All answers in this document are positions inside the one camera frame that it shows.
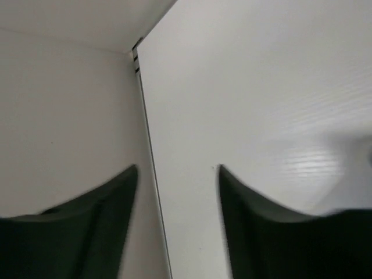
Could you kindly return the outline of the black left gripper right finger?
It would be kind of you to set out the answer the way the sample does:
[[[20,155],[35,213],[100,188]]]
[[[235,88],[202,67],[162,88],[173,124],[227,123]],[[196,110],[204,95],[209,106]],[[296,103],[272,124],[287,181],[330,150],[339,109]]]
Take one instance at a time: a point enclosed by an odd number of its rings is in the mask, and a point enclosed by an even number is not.
[[[233,278],[370,278],[371,210],[311,216],[247,187],[219,166]]]

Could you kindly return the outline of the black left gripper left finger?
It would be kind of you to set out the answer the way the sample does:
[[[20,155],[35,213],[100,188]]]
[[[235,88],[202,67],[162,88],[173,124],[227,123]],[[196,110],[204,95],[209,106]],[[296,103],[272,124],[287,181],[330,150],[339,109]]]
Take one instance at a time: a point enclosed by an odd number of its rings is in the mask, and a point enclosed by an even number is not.
[[[1,278],[117,278],[137,187],[133,164],[41,213],[1,218]]]

